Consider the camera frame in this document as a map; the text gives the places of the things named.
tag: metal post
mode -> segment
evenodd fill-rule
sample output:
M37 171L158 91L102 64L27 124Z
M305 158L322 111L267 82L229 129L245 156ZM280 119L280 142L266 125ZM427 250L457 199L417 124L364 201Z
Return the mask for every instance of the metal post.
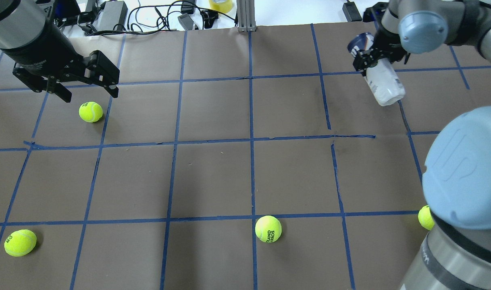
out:
M254 0L237 0L238 31L256 31Z

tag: tape roll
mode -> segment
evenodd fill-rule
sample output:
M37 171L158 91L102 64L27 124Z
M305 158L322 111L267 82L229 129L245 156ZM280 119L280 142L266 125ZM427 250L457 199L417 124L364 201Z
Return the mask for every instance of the tape roll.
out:
M209 0L210 8L222 13L228 13L233 8L233 1L231 0Z

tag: grid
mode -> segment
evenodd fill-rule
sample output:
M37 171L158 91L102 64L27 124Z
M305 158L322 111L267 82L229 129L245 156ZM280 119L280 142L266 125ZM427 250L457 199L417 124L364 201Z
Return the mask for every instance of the grid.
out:
M196 221L212 221L212 220L250 220L251 221L251 241L252 241L252 268L253 268L253 289L259 289L258 286L258 269L257 269L257 244L256 237L254 234L254 225L255 221L261 215L256 214L256 200L255 200L255 145L262 142L271 142L271 141L279 141L279 140L310 140L310 139L330 139L333 140L333 143L330 146L330 155L333 160L333 175L335 177L336 183L336 194L339 205L339 212L329 212L329 213L285 213L285 214L276 214L278 218L319 218L319 217L337 217L341 218L341 225L343 230L343 238L344 238L344 246L345 246L345 255L347 259L347 271L349 272L349 281L350 287L352 289L356 289L356 281L354 275L354 265L351 258L351 249L350 249L350 241L348 237L347 231L347 222L346 217L362 217L362 216L392 216L392 215L416 215L417 211L345 211L343 205L343 198L341 196L341 186L339 185L338 176L340 173L341 164L337 161L337 153L334 142L336 139L353 139L353 138L368 138L375 139L377 136L373 135L340 135L340 134L322 134L322 135L312 135L312 136L282 136L282 137L255 137L254 134L254 114L253 114L253 105L254 105L254 96L255 92L253 91L253 81L255 79L279 79L279 78L292 78L292 77L319 77L320 81L320 90L322 94L322 102L324 107L324 115L325 121L328 127L328 130L331 132L334 129L333 122L330 121L330 112L328 108L328 100L327 100L327 92L325 89L325 76L334 76L334 75L349 75L349 74L357 74L353 71L341 71L341 72L325 72L323 71L321 64L321 56L320 50L318 46L318 39L316 37L316 31L313 24L310 25L310 29L312 31L312 40L314 42L315 48L315 57L318 65L318 73L303 73L303 74L275 74L275 75L254 75L253 74L253 42L255 40L255 34L249 32L248 34L248 56L249 56L249 75L243 77L218 77L212 79L184 79L183 74L185 72L185 57L186 57L186 49L187 49L187 39L189 34L185 31L183 35L183 52L181 58L181 73L179 79L169 80L169 81L133 81L127 83L121 83L120 86L135 86L135 85L148 85L148 84L179 84L179 95L177 100L177 117L175 124L175 138L174 141L171 142L163 142L163 143L105 143L106 129L108 126L109 116L111 114L111 106L112 99L109 98L109 103L107 106L106 117L104 121L104 126L102 129L102 137L100 138L100 143L98 145L84 145L84 146L69 146L69 147L52 147L45 146L35 143L34 141L24 141L24 147L16 147L16 148L0 148L0 152L10 152L10 151L22 151L26 152L26 158L21 167L21 172L17 178L17 182L10 200L10 204L6 211L6 216L4 222L0 222L0 243L2 242L4 230L8 226L33 226L39 224L46 225L82 225L80 240L78 243L78 249L74 264L74 270L72 273L72 279L70 283L70 289L74 289L77 269L79 266L79 259L81 257L81 252L83 251L83 242L85 238L86 227L89 224L143 224L143 223L164 223L165 231L164 231L164 244L163 244L163 260L161 267L161 277L160 277L160 289L165 289L165 278L166 278L166 269L167 269L167 261L168 261L168 248L169 248L169 235L170 235L170 225L175 222L196 222ZM118 67L121 65L122 55L124 51L124 46L126 45L126 37L124 36L122 39L122 44L120 47L120 55L118 59ZM461 75L463 83L466 86L466 89L470 90L470 84L468 83L467 78L464 75L464 72L467 70L486 70L491 69L491 66L461 66L459 60L456 56L456 52L452 47L449 48L451 54L457 64L456 67L446 67L446 68L401 68L397 69L397 72L430 72L430 71L458 71ZM246 79L249 82L249 106L250 106L250 137L249 138L238 138L238 139L213 139L213 140L192 140L192 141L181 141L179 140L179 128L180 128L180 118L181 118L181 104L182 104L182 94L183 94L183 85L186 83L199 82L199 81L235 81ZM78 85L78 86L70 86L69 88L83 88L89 87L88 85ZM15 89L0 89L0 92L7 91L24 91L27 89L24 88L15 88ZM39 111L39 115L37 117L34 129L32 131L31 139L34 140L37 134L38 127L40 125L40 121L42 118L43 111L47 102L50 100L48 94L45 94L43 103L41 104L41 109ZM406 136L408 137L408 142L413 154L413 158L415 161L415 166L419 178L421 180L421 166L418 160L418 155L416 152L416 148L414 145L413 137L419 135L435 135L438 134L439 131L423 131L423 132L414 132L411 130L411 126L406 117L406 112L404 110L404 103L402 101L398 102L400 112L402 114L402 122L406 128ZM250 144L250 163L251 163L251 214L250 215L229 215L229 216L201 216L201 217L172 217L172 200L174 193L174 179L175 179L175 169L176 169L176 158L178 152L178 145L192 145L192 144L205 144L205 143L249 143ZM170 176L170 189L169 189L169 197L168 197L168 207L166 218L150 218L150 219L108 219L108 220L90 220L89 210L92 202L93 191L96 186L96 180L98 176L99 163L102 156L102 152L106 148L112 147L152 147L152 146L172 146L173 154L172 154L172 168L171 168L171 176ZM27 163L32 152L35 151L55 151L55 150L89 150L96 149L98 150L96 165L93 169L93 178L91 182L91 186L89 188L89 196L87 199L87 204L85 207L85 215L83 220L44 220L39 222L10 222L9 217L11 214L11 209L13 203L15 202L15 198L17 197L19 191L19 184L21 182L22 176L26 172Z

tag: yellow tennis ball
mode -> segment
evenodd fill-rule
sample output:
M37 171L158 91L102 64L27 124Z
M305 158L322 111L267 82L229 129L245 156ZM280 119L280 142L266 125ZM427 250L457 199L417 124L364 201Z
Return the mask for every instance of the yellow tennis ball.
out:
M256 222L254 232L262 242L276 242L281 235L281 223L273 216L262 216Z
M89 101L79 107L79 116L88 123L96 122L102 117L102 107L96 102Z
M36 246L36 235L30 230L19 230L11 233L4 242L6 253L13 257L27 255Z
M423 206L419 210L419 213L417 214L417 219L419 220L419 223L423 226L423 228L429 231L434 227L435 222L432 219L430 207L427 205Z

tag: white plastic bottle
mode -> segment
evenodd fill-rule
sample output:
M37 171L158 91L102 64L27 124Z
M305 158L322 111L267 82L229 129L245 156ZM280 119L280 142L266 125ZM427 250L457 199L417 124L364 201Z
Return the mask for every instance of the white plastic bottle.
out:
M373 40L371 33L362 33L350 42L347 49L355 57L359 50L371 48ZM376 66L367 68L364 79L380 106L392 105L405 97L404 85L387 58L379 59Z

